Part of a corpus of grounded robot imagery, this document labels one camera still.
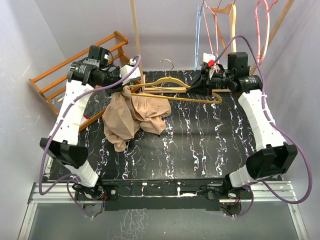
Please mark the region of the beige t shirt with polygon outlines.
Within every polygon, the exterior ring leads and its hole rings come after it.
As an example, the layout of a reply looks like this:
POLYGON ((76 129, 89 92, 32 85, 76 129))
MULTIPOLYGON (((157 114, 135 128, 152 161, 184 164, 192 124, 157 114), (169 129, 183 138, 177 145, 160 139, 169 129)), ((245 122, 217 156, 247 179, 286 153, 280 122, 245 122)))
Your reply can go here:
POLYGON ((138 130, 160 135, 166 129, 163 118, 172 113, 167 99, 132 95, 129 87, 112 95, 102 120, 104 135, 118 153, 126 149, 127 142, 138 130))

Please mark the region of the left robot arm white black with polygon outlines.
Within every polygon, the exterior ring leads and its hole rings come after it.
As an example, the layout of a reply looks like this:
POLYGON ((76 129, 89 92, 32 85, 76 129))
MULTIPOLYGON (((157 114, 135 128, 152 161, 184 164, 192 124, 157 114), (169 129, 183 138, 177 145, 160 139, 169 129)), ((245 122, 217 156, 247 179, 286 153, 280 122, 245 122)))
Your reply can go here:
POLYGON ((88 149, 78 145, 78 133, 87 103, 97 87, 115 90, 121 86, 119 67, 114 65, 112 53, 100 46, 90 46, 88 56, 74 61, 66 76, 64 99, 57 120, 48 137, 40 140, 43 149, 42 163, 50 156, 65 166, 78 183, 86 187, 86 194, 93 200, 103 195, 98 184, 98 174, 87 158, 88 149))

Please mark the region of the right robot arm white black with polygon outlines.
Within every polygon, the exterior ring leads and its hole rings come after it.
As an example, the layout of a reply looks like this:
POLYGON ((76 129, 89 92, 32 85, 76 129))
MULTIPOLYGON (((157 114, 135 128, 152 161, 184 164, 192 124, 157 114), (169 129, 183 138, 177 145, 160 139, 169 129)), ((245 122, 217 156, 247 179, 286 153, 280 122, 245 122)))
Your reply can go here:
POLYGON ((210 53, 202 55, 200 77, 195 80, 189 94, 212 96, 213 90, 230 90, 237 93, 238 103, 249 121, 255 140, 255 153, 249 156, 245 166, 229 173, 223 185, 223 194, 233 199, 241 187, 254 181, 285 174, 298 154, 295 145, 288 144, 281 133, 274 128, 270 110, 262 102, 263 83, 258 75, 251 75, 246 52, 232 52, 227 55, 227 68, 215 62, 210 53))

